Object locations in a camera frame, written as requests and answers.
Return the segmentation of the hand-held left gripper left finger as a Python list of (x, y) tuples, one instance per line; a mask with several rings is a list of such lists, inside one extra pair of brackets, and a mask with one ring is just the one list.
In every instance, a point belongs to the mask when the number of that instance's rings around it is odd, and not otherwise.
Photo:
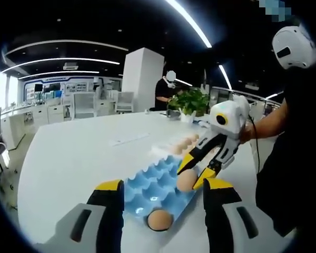
[(98, 185), (56, 224), (55, 234), (37, 243), (37, 252), (120, 252), (124, 226), (124, 182)]

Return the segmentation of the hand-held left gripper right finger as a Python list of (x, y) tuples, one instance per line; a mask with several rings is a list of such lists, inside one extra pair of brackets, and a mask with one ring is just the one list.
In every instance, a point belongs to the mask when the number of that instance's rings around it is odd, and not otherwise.
[(204, 179), (203, 203), (210, 252), (283, 251), (283, 237), (272, 219), (243, 201), (230, 183)]

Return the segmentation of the person's right hand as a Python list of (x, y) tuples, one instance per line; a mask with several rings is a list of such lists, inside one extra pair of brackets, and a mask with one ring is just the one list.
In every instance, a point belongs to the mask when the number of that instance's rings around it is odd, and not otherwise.
[(240, 135), (239, 135), (240, 143), (244, 144), (254, 138), (255, 138), (254, 124), (247, 123), (240, 132)]

